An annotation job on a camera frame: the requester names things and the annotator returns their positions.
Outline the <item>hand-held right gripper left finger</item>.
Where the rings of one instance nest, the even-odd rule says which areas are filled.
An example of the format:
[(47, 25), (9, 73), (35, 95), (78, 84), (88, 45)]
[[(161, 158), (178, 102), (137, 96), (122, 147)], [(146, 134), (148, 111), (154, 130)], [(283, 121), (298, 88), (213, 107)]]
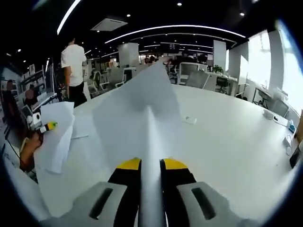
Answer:
[(141, 160), (118, 165), (107, 182), (83, 192), (72, 208), (58, 218), (46, 220), (48, 227), (132, 227), (140, 203)]

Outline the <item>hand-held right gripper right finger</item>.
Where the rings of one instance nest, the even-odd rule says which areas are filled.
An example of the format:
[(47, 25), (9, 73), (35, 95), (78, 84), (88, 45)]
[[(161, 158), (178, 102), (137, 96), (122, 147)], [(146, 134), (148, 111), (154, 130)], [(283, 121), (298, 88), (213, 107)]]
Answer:
[(164, 210), (170, 227), (256, 227), (235, 214), (229, 201), (175, 159), (160, 161)]

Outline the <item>person's left hand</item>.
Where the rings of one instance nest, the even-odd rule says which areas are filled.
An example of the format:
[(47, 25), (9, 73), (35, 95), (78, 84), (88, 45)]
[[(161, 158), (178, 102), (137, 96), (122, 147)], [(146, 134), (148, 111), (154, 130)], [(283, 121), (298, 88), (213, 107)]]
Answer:
[(39, 132), (34, 132), (30, 138), (30, 145), (36, 149), (42, 145), (44, 141), (44, 136), (43, 134)]

